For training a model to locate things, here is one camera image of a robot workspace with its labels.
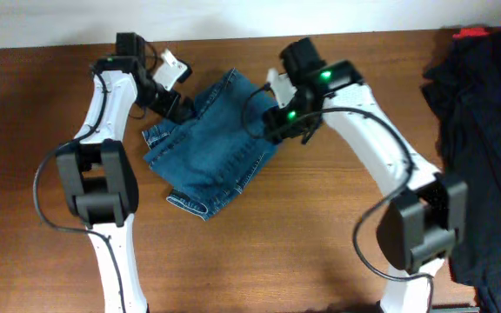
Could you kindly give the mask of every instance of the green led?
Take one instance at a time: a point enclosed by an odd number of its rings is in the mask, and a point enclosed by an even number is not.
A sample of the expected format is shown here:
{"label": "green led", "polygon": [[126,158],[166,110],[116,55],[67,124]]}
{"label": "green led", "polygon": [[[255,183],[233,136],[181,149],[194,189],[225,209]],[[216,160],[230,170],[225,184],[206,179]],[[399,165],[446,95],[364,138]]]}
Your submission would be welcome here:
{"label": "green led", "polygon": [[329,70],[323,71],[322,73],[320,73],[320,76],[323,79],[330,79],[331,71],[329,71]]}
{"label": "green led", "polygon": [[296,116],[297,116],[297,112],[296,111],[291,111],[291,112],[287,113],[287,119],[288,120],[292,120]]}

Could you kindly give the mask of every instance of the red object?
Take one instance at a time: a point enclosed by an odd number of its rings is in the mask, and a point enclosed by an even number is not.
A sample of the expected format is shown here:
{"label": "red object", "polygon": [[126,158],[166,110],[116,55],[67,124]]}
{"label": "red object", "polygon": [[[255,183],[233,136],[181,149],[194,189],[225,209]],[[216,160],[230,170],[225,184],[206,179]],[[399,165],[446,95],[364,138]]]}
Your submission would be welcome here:
{"label": "red object", "polygon": [[461,29],[458,34],[453,35],[453,39],[463,39],[468,37],[484,37],[488,36],[490,33],[482,27]]}

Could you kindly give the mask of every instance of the denim shorts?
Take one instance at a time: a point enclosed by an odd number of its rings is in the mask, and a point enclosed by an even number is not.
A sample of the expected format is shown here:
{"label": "denim shorts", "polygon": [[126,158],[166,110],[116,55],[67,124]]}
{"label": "denim shorts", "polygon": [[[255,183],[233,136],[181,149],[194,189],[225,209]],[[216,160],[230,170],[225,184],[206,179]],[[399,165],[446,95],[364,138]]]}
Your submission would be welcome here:
{"label": "denim shorts", "polygon": [[[204,221],[217,214],[277,151],[243,129],[241,110],[257,87],[232,69],[195,98],[195,118],[181,124],[164,119],[143,131],[150,152],[144,160],[173,185],[167,201]],[[276,105],[259,93],[250,100],[245,119],[252,133],[264,132],[262,113]]]}

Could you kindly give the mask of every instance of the wooden tabletop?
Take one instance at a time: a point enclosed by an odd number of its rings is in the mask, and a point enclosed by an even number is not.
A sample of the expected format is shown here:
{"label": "wooden tabletop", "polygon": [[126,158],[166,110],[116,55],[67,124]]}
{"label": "wooden tabletop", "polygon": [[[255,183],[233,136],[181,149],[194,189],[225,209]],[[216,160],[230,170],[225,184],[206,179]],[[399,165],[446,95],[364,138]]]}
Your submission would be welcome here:
{"label": "wooden tabletop", "polygon": [[[279,52],[297,37],[155,43],[191,64],[178,89],[195,96],[235,67],[264,83]],[[424,157],[440,165],[438,121],[419,87],[451,32],[407,31],[314,36],[329,62],[350,59],[380,106]],[[40,224],[32,204],[34,171],[46,151],[71,139],[93,91],[88,65],[112,45],[0,50],[0,312],[102,312],[97,261],[86,236]],[[167,203],[171,189],[142,159],[140,133],[159,122],[131,119],[124,146],[137,176],[140,205],[134,241],[151,312],[297,312],[375,303],[385,281],[358,260],[351,244],[357,217],[380,198],[349,146],[328,127],[303,146],[287,140],[236,198],[204,222]],[[78,225],[67,209],[55,163],[42,179],[43,209]],[[362,231],[365,255],[387,262],[377,246],[376,218]],[[446,264],[435,280],[435,304],[473,303]]]}

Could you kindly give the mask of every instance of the white plastic part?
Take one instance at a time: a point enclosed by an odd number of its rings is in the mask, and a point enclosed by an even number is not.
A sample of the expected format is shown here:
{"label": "white plastic part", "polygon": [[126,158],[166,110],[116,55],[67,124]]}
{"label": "white plastic part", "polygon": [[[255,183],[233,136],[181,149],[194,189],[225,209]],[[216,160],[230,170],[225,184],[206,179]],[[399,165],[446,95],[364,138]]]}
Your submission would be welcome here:
{"label": "white plastic part", "polygon": [[[121,70],[106,70],[101,75],[108,90],[104,115],[96,132],[82,140],[82,144],[101,143],[105,139],[123,141],[130,107],[137,99],[137,84],[131,74],[123,73]],[[94,95],[83,126],[75,138],[88,133],[90,127],[96,124],[102,109],[103,96],[102,83],[94,76]]]}
{"label": "white plastic part", "polygon": [[280,109],[285,108],[290,102],[297,88],[291,84],[287,74],[279,75],[276,69],[269,69],[266,82],[270,83],[270,88],[277,100],[277,106]]}
{"label": "white plastic part", "polygon": [[[368,111],[387,122],[398,134],[399,131],[383,113],[372,95],[371,88],[352,85],[338,90],[333,99],[324,101],[324,108],[352,107]],[[351,146],[385,196],[396,189],[404,179],[406,164],[403,151],[395,139],[378,123],[362,115],[350,112],[324,114],[325,122]],[[413,158],[415,169],[408,187],[415,190],[435,180],[438,168],[421,157],[399,134]],[[442,266],[443,259],[433,260],[422,266],[420,271],[433,276]],[[406,276],[406,272],[390,266],[389,274]],[[426,312],[429,289],[425,279],[407,283],[388,282],[381,302],[386,313]]]}
{"label": "white plastic part", "polygon": [[[419,273],[435,276],[444,265],[444,259],[437,258],[420,267]],[[388,274],[397,277],[409,277],[404,270],[398,270],[390,265]],[[430,285],[425,278],[419,278],[407,283],[389,281],[380,301],[380,308],[385,313],[424,313],[428,305]]]}
{"label": "white plastic part", "polygon": [[[135,215],[129,214],[123,227],[119,228],[115,223],[100,223],[94,224],[93,230],[110,239],[111,248],[119,266],[119,273],[121,273],[126,312],[146,313],[148,304],[138,281],[137,261],[132,243],[134,219]],[[97,264],[102,278],[105,313],[123,313],[117,274],[111,261],[110,252],[100,237],[94,235],[89,235],[89,237],[96,252]]]}
{"label": "white plastic part", "polygon": [[161,84],[166,90],[171,91],[173,85],[177,82],[189,67],[182,62],[179,62],[169,50],[165,50],[161,56],[164,63],[157,68],[154,74],[156,83]]}

